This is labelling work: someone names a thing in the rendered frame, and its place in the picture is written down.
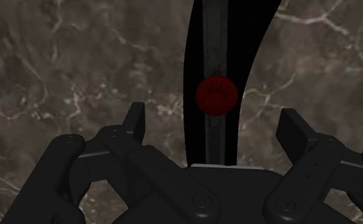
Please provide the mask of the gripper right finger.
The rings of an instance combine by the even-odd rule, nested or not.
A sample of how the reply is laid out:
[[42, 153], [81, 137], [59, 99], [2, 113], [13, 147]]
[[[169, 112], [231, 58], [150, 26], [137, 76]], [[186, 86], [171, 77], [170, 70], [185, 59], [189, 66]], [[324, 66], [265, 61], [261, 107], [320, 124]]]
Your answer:
[[292, 108], [281, 110], [276, 138], [292, 166], [264, 201], [266, 223], [354, 224], [324, 200], [341, 190], [363, 212], [363, 152], [315, 132]]

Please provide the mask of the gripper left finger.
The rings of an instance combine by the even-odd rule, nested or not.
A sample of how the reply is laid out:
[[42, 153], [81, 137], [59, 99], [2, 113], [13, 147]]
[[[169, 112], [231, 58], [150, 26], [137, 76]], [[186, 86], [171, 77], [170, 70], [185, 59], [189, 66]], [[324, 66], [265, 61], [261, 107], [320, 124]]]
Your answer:
[[79, 205], [106, 180], [128, 205], [113, 224], [218, 224], [217, 196], [158, 149], [143, 145], [145, 105], [91, 140], [64, 134], [49, 143], [0, 224], [86, 224]]

